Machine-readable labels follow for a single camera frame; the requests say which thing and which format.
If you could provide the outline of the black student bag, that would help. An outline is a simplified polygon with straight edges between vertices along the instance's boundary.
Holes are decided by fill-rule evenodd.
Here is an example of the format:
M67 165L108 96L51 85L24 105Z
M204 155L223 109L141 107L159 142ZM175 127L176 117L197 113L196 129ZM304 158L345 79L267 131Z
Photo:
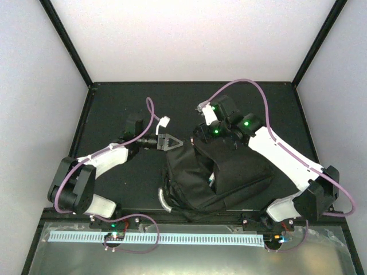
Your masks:
M158 199L168 213L215 214L259 195L273 178L273 165L249 147L231 149L222 139L204 143L195 138L166 153Z

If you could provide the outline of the green cap marker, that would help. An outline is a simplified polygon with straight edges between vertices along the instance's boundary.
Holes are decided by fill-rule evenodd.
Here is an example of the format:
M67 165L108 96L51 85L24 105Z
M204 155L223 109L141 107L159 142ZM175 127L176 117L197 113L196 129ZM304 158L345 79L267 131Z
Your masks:
M210 177L209 177L209 180L208 180L208 182L209 182L209 187L212 187L212 186L213 186L214 181L215 181L215 176L214 176L214 173L212 173L212 174L210 175Z

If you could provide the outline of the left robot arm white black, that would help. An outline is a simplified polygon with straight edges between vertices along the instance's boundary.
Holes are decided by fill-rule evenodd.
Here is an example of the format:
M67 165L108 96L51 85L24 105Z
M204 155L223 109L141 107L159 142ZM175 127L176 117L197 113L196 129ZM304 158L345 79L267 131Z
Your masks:
M155 132L144 127L144 120L131 115L122 137L106 148L80 158L65 157L59 164L50 185L47 199L61 213L89 214L100 216L111 229L123 222L123 214L117 211L118 204L95 194L95 182L110 169L131 160L141 148L170 151L183 146L184 142L168 133L159 133L170 119L162 117Z

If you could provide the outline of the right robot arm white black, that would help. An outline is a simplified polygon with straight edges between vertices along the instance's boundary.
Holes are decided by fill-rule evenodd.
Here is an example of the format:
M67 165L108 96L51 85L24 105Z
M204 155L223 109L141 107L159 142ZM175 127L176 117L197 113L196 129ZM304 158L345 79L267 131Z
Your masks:
M265 157L295 185L296 193L274 200L262 214L260 222L264 229L273 231L288 218L316 221L329 214L329 207L339 197L336 168L324 168L302 155L256 115L242 115L228 96L204 101L197 111L204 117L210 135L232 135Z

